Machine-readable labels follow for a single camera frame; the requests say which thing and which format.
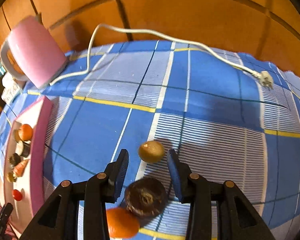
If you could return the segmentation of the red cherry tomato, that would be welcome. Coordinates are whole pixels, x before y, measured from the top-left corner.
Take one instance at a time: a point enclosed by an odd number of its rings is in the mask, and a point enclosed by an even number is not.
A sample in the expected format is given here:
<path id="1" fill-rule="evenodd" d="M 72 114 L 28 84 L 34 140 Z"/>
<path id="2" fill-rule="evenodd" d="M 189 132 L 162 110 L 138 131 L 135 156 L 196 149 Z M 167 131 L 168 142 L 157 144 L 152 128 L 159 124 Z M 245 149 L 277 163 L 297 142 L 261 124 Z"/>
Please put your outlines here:
<path id="1" fill-rule="evenodd" d="M 23 195 L 19 190 L 13 189 L 12 190 L 12 197 L 15 201 L 21 201 L 23 199 Z"/>

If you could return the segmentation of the yellow small round fruit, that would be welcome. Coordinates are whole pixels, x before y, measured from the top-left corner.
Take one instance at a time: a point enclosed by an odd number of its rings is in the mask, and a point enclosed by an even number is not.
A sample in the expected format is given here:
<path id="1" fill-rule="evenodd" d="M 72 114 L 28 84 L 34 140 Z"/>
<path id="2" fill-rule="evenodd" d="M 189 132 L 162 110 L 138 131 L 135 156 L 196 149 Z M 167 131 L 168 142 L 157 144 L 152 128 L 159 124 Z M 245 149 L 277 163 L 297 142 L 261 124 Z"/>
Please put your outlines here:
<path id="1" fill-rule="evenodd" d="M 7 179 L 7 181 L 8 181 L 9 183 L 13 183 L 13 182 L 16 182 L 16 181 L 17 181 L 17 178 L 16 178 L 16 176 L 14 175 L 13 172 L 8 172 L 8 173 L 6 174 L 6 179 Z"/>

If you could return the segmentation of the small orange carrot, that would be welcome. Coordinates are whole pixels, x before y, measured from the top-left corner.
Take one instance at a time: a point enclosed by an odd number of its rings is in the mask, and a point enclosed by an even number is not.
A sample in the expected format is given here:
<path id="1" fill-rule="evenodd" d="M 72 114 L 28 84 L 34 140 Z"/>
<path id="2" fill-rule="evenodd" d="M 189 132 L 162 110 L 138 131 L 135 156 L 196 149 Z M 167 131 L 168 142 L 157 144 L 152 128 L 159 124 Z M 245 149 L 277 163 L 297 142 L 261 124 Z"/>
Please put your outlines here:
<path id="1" fill-rule="evenodd" d="M 17 178 L 23 176 L 24 171 L 25 171 L 25 168 L 26 168 L 28 162 L 29 162 L 29 159 L 24 159 L 24 160 L 22 160 L 17 166 L 14 167 L 13 173 L 14 173 L 14 175 L 15 175 Z"/>

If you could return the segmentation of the orange tangerine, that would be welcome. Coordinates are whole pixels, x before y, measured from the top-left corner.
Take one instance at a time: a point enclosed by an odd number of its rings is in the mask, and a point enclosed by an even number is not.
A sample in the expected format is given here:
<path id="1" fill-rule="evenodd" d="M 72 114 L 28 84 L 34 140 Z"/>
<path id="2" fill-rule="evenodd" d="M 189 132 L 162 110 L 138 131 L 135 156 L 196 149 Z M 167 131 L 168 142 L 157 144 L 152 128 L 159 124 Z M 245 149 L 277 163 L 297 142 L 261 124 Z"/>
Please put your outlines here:
<path id="1" fill-rule="evenodd" d="M 22 124 L 18 129 L 18 135 L 22 141 L 30 141 L 33 136 L 33 128 L 29 124 Z"/>
<path id="2" fill-rule="evenodd" d="M 106 216 L 111 238 L 132 238 L 139 231 L 138 218 L 122 207 L 107 209 Z"/>

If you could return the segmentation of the dark brown round fruit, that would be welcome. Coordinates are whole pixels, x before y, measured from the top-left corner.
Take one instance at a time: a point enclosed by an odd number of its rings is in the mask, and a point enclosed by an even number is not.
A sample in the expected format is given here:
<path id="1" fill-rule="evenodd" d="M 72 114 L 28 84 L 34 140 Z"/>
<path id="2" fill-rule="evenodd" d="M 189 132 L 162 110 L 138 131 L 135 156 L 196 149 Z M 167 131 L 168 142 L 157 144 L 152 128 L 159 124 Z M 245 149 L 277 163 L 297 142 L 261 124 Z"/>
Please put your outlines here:
<path id="1" fill-rule="evenodd" d="M 140 218 L 157 217 L 168 202 L 163 184 L 150 177 L 134 181 L 125 189 L 126 209 Z"/>

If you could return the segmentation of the blue plaid tablecloth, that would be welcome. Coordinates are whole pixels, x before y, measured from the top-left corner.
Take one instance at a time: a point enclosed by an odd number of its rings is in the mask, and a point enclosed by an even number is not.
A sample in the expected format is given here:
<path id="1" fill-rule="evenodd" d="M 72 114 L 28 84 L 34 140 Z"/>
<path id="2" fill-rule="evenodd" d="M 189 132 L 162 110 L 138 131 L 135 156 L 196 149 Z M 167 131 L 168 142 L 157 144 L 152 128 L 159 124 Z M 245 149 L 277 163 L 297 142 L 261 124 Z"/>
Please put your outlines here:
<path id="1" fill-rule="evenodd" d="M 276 239 L 300 230 L 300 77 L 251 55 L 141 41 L 93 48 L 90 73 L 24 90 L 0 116 L 0 169 L 18 114 L 53 102 L 43 162 L 44 195 L 63 180 L 89 179 L 129 152 L 124 185 L 149 176 L 169 195 L 165 211 L 136 239 L 182 239 L 189 205 L 174 195 L 166 160 L 144 163 L 148 140 L 175 149 L 207 180 L 232 180 Z"/>

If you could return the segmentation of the white tissue box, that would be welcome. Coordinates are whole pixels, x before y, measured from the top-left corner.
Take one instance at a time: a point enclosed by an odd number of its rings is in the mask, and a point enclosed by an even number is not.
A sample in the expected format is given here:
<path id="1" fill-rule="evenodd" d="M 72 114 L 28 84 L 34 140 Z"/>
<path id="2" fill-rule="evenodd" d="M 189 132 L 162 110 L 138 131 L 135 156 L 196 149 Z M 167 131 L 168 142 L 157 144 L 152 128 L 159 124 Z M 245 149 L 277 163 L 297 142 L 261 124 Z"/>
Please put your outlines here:
<path id="1" fill-rule="evenodd" d="M 16 96 L 22 93 L 25 81 L 16 80 L 10 73 L 6 73 L 2 78 L 4 90 L 1 98 L 7 105 L 10 105 Z"/>

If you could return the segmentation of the pink electric kettle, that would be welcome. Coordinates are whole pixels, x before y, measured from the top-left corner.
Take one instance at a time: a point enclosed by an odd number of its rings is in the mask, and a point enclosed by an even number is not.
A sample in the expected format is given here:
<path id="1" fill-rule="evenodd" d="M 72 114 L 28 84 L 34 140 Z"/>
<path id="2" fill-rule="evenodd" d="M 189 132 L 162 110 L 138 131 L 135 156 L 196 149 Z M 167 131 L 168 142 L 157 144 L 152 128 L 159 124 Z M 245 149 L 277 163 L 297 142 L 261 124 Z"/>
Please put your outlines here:
<path id="1" fill-rule="evenodd" d="M 39 89 L 61 74 L 68 63 L 49 31 L 32 15 L 11 30 L 1 45 L 0 59 L 13 77 L 29 80 Z"/>

